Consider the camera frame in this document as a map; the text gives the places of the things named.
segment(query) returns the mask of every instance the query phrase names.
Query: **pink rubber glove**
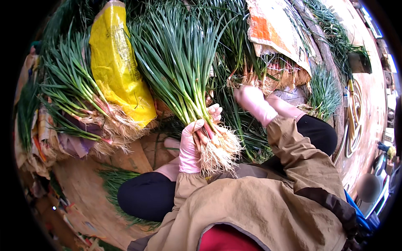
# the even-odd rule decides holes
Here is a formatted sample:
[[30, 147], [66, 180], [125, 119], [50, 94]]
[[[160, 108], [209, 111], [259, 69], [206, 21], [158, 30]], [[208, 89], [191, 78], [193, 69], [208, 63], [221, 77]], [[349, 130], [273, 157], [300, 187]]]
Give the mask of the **pink rubber glove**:
[[275, 109], [265, 101], [263, 92], [256, 87], [242, 86], [234, 91], [234, 97], [244, 110], [249, 111], [261, 122], [263, 127], [266, 127], [278, 115]]
[[[212, 117], [212, 122], [217, 124], [221, 119], [222, 107], [214, 104], [207, 108], [208, 113]], [[204, 120], [199, 119], [190, 123], [181, 133], [180, 154], [179, 154], [179, 171], [185, 173], [199, 173], [201, 171], [200, 153], [194, 143], [193, 133], [204, 125]]]

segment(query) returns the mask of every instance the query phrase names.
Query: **wooden board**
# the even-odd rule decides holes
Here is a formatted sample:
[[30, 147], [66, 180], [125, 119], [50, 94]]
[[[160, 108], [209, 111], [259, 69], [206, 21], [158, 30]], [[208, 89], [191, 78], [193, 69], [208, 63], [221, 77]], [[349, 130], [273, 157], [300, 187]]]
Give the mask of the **wooden board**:
[[131, 241], [152, 233], [146, 232], [147, 227], [127, 227], [129, 222], [117, 215], [113, 205], [106, 199], [103, 180], [96, 171], [104, 168], [100, 163], [139, 173], [153, 171], [153, 165], [156, 169], [173, 159], [163, 146], [165, 138], [165, 135], [158, 137], [158, 134], [152, 133], [133, 142], [130, 154], [119, 150], [110, 157], [92, 156], [85, 160], [70, 158], [53, 167], [65, 196], [78, 209], [67, 215], [76, 231], [87, 231], [86, 226], [90, 225], [91, 229], [95, 229], [92, 229], [92, 234], [122, 250], [126, 250]]
[[126, 250], [130, 241], [142, 238], [148, 233], [139, 226], [128, 228], [129, 223], [117, 215], [113, 205], [106, 199], [107, 193], [102, 187], [103, 179], [96, 173], [98, 168], [102, 166], [91, 158], [70, 158], [57, 163], [53, 171], [66, 197], [88, 219], [88, 223], [83, 223], [90, 224], [95, 229], [94, 232], [105, 237], [102, 238], [103, 241]]

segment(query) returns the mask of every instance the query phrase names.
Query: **green grass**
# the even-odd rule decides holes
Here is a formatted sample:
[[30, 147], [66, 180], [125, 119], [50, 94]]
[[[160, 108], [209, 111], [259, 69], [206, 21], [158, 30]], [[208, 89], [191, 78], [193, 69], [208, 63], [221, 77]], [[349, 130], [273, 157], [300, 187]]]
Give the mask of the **green grass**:
[[316, 22], [325, 34], [325, 39], [331, 50], [334, 63], [341, 73], [342, 82], [346, 85], [349, 79], [353, 79], [352, 69], [348, 62], [349, 52], [360, 52], [365, 55], [366, 62], [370, 64], [367, 51], [364, 46], [352, 45], [345, 28], [336, 19], [333, 11], [327, 8], [319, 0], [303, 0], [311, 10]]

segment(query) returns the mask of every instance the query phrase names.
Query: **yellow hose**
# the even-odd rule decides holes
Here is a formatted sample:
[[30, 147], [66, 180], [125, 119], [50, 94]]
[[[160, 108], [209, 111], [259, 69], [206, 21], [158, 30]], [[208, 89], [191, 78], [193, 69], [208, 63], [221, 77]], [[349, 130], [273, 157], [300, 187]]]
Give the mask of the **yellow hose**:
[[348, 91], [350, 95], [348, 97], [349, 106], [347, 108], [348, 119], [345, 124], [345, 130], [343, 133], [342, 143], [339, 151], [335, 156], [334, 165], [338, 161], [341, 149], [345, 146], [345, 157], [349, 158], [357, 150], [360, 142], [361, 132], [363, 129], [361, 121], [361, 111], [363, 110], [361, 86], [357, 80], [348, 81]]

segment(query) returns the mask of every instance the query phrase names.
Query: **white root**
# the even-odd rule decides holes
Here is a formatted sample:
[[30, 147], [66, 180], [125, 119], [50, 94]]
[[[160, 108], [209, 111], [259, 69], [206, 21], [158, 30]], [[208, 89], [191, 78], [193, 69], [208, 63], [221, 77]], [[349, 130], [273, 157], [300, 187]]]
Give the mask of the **white root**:
[[219, 145], [212, 142], [201, 144], [201, 173], [210, 176], [215, 173], [228, 172], [237, 177], [235, 163], [242, 149], [239, 138], [226, 128], [217, 129], [220, 135], [217, 137]]

